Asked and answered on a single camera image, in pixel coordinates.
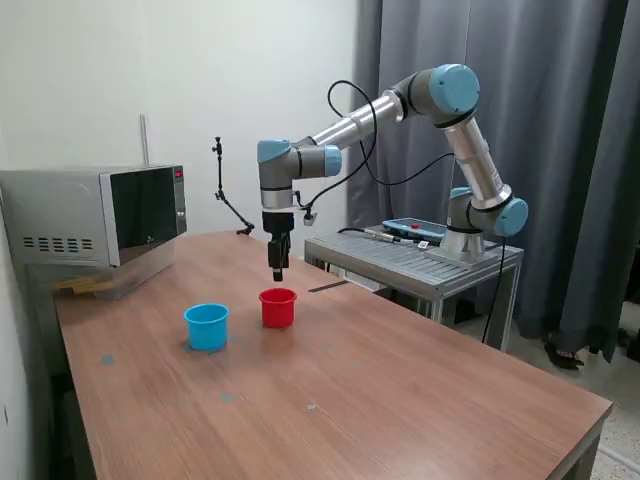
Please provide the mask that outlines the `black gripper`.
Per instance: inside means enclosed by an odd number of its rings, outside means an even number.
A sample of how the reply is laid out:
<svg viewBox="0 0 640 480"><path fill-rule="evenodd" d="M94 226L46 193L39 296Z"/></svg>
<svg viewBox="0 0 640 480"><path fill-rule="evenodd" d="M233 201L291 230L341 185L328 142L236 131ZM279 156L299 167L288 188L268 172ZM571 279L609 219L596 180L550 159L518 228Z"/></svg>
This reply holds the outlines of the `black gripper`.
<svg viewBox="0 0 640 480"><path fill-rule="evenodd" d="M284 270L289 267L291 247L290 233L294 229L294 214L291 212L262 212L263 230L271 236L268 242L268 264L274 281L282 281Z"/></svg>

